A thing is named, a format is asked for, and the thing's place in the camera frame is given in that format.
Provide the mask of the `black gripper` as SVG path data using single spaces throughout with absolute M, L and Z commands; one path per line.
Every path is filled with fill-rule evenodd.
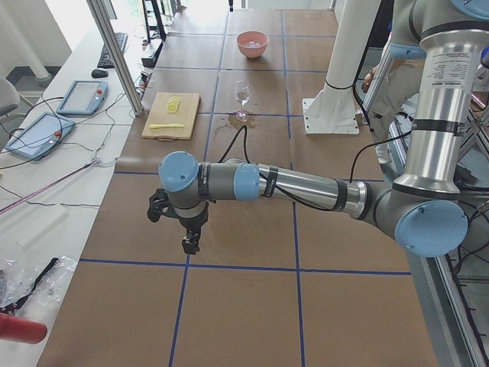
M 209 218 L 208 204 L 197 204 L 190 209 L 174 208 L 180 224 L 186 229 L 186 236 L 182 240 L 182 247 L 185 254 L 199 252 L 199 238 L 201 228 Z

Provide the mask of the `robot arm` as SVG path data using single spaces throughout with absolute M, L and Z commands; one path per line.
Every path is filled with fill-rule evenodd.
M 176 151 L 159 165 L 161 188 L 150 199 L 149 220 L 166 216 L 186 229 L 186 254 L 199 251 L 209 203 L 281 197 L 326 212 L 344 212 L 370 223 L 412 253 L 433 258 L 463 243 L 470 220 L 458 205 L 454 172 L 460 128 L 468 115 L 476 70 L 488 46 L 486 1 L 397 1 L 390 53 L 421 58 L 417 83 L 405 68 L 386 80 L 369 116 L 380 163 L 389 162 L 381 123 L 390 123 L 404 101 L 418 95 L 403 173 L 391 185 L 318 177 L 247 159 L 198 162 Z

